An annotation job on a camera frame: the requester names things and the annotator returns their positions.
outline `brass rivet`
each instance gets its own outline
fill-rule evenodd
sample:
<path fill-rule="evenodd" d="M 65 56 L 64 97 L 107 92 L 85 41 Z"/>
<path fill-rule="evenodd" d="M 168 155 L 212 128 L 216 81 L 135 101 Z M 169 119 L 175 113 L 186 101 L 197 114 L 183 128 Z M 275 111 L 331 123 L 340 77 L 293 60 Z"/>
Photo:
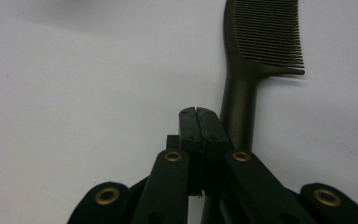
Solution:
<path fill-rule="evenodd" d="M 234 152 L 232 157 L 234 157 L 236 161 L 248 161 L 251 159 L 251 156 L 245 152 Z"/>
<path fill-rule="evenodd" d="M 165 154 L 165 160 L 167 161 L 179 161 L 182 159 L 182 155 L 178 152 L 172 151 Z"/>
<path fill-rule="evenodd" d="M 118 189 L 107 187 L 101 189 L 97 195 L 95 195 L 95 202 L 100 205 L 107 205 L 115 202 L 118 199 L 118 196 L 120 196 L 120 191 L 118 191 Z"/>
<path fill-rule="evenodd" d="M 316 198 L 320 203 L 327 206 L 338 207 L 341 205 L 341 199 L 332 191 L 328 189 L 316 189 L 313 191 L 313 197 Z"/>

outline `black comb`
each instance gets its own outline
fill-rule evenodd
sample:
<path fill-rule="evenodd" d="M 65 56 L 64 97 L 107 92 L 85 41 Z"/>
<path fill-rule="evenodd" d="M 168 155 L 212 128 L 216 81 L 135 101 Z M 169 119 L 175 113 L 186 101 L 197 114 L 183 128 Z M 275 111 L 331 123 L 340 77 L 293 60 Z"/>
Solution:
<path fill-rule="evenodd" d="M 235 148 L 251 150 L 257 84 L 303 75 L 297 0 L 227 0 L 227 78 L 220 119 Z"/>

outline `white table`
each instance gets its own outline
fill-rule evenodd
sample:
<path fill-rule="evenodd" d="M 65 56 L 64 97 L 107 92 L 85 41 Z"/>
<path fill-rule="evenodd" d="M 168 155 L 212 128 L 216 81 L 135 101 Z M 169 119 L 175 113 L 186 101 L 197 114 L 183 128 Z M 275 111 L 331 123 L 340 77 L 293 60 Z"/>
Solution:
<path fill-rule="evenodd" d="M 224 5 L 1 0 L 0 223 L 65 223 L 93 186 L 147 176 L 181 109 L 218 113 Z M 254 153 L 358 202 L 358 1 L 299 6 L 306 75 L 261 84 Z"/>

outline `pivot screw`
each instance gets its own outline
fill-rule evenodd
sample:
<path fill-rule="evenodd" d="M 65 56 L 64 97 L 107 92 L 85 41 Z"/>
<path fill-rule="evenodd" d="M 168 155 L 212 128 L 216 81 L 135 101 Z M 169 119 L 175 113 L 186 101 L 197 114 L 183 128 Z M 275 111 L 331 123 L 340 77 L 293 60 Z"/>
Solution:
<path fill-rule="evenodd" d="M 95 202 L 99 205 L 108 205 L 115 202 L 120 196 L 120 191 L 116 188 L 107 187 L 101 189 L 97 195 L 95 195 Z"/>
<path fill-rule="evenodd" d="M 166 153 L 164 158 L 167 161 L 179 161 L 182 159 L 182 155 L 178 152 L 171 151 Z"/>
<path fill-rule="evenodd" d="M 236 161 L 248 161 L 251 159 L 251 156 L 246 152 L 234 152 L 232 157 L 234 157 Z"/>
<path fill-rule="evenodd" d="M 338 207 L 341 205 L 341 199 L 331 190 L 316 189 L 313 191 L 313 197 L 320 203 L 330 207 Z"/>

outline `comb teeth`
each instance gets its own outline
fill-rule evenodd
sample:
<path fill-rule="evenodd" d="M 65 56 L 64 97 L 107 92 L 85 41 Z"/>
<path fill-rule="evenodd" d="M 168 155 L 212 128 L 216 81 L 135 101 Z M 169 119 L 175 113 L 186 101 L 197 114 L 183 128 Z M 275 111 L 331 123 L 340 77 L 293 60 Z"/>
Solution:
<path fill-rule="evenodd" d="M 304 68 L 297 0 L 237 0 L 235 39 L 242 57 L 289 68 Z"/>

